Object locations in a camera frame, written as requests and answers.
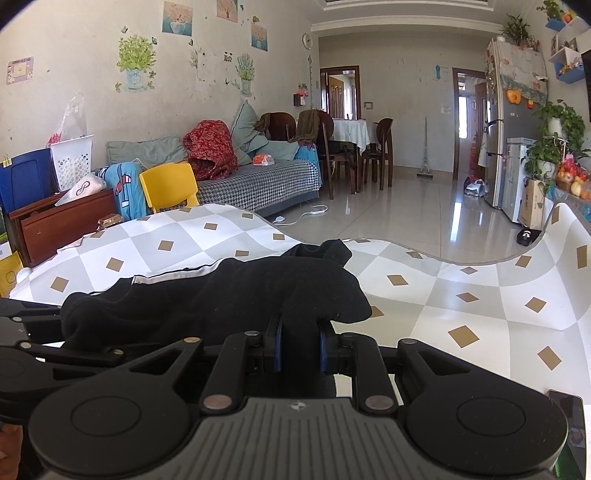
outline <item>cardboard box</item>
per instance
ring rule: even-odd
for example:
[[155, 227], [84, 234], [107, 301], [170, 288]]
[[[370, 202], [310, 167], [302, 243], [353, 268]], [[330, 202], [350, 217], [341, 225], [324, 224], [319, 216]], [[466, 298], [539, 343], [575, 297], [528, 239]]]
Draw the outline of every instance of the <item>cardboard box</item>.
[[544, 192], [542, 182], [529, 179], [523, 191], [519, 221], [527, 228], [542, 230], [544, 223]]

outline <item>blue storage box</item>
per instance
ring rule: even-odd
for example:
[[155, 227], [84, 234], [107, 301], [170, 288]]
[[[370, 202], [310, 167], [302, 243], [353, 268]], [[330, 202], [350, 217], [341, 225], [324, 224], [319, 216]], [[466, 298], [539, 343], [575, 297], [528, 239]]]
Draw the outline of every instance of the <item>blue storage box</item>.
[[0, 201], [10, 213], [50, 197], [53, 192], [51, 151], [49, 148], [25, 153], [0, 163]]
[[569, 70], [562, 75], [559, 74], [559, 71], [562, 69], [564, 65], [561, 63], [555, 63], [554, 68], [556, 69], [556, 78], [564, 83], [576, 83], [581, 80], [585, 80], [585, 69], [581, 65], [579, 67], [575, 67], [572, 70]]
[[546, 23], [546, 28], [554, 30], [555, 32], [561, 32], [564, 27], [566, 27], [566, 22], [556, 20], [555, 18], [548, 19], [548, 23]]

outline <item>yellow chair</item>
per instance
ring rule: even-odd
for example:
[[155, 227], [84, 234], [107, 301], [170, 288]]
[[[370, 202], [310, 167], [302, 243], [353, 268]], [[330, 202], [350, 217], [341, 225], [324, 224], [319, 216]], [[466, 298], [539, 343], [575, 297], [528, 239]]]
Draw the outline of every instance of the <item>yellow chair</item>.
[[188, 163], [167, 163], [139, 174], [148, 206], [158, 213], [187, 200], [188, 207], [199, 205], [197, 182]]

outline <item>blue towel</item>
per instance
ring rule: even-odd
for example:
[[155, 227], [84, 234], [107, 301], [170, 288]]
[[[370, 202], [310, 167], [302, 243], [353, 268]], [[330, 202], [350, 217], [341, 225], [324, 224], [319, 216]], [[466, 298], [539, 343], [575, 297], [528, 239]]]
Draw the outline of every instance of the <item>blue towel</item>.
[[96, 175], [115, 191], [119, 214], [125, 219], [135, 220], [148, 215], [148, 203], [144, 189], [139, 182], [142, 168], [134, 162], [124, 162], [100, 168]]
[[318, 173], [320, 173], [320, 163], [318, 161], [318, 153], [316, 151], [315, 145], [304, 145], [298, 149], [295, 153], [295, 160], [306, 160], [310, 162], [312, 165], [315, 166]]

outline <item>potted plant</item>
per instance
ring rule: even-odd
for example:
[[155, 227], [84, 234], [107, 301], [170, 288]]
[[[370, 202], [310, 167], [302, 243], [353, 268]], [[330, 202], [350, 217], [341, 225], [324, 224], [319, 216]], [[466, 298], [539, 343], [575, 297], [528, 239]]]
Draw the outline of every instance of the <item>potted plant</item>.
[[143, 73], [147, 73], [156, 63], [156, 52], [147, 38], [132, 35], [119, 41], [119, 61], [117, 66], [120, 71], [126, 72], [127, 89], [130, 92], [143, 92]]
[[540, 5], [536, 10], [546, 12], [546, 16], [548, 17], [546, 27], [557, 32], [562, 31], [566, 27], [566, 22], [563, 20], [564, 10], [560, 8], [556, 0], [544, 0], [544, 5]]
[[240, 93], [246, 97], [250, 97], [252, 95], [251, 82], [255, 79], [255, 67], [248, 53], [244, 53], [238, 57], [236, 71], [242, 83]]
[[544, 137], [527, 150], [525, 173], [546, 185], [554, 182], [556, 166], [562, 160], [562, 150], [554, 137]]
[[528, 30], [530, 25], [525, 23], [521, 18], [521, 15], [514, 17], [513, 15], [507, 15], [509, 20], [507, 25], [501, 30], [501, 34], [509, 37], [513, 43], [518, 47], [527, 47], [533, 38]]
[[568, 151], [574, 155], [575, 160], [589, 156], [589, 150], [583, 149], [585, 142], [583, 117], [564, 100], [559, 99], [557, 104], [548, 102], [534, 115], [546, 122], [541, 129], [544, 137], [558, 136], [567, 140]]

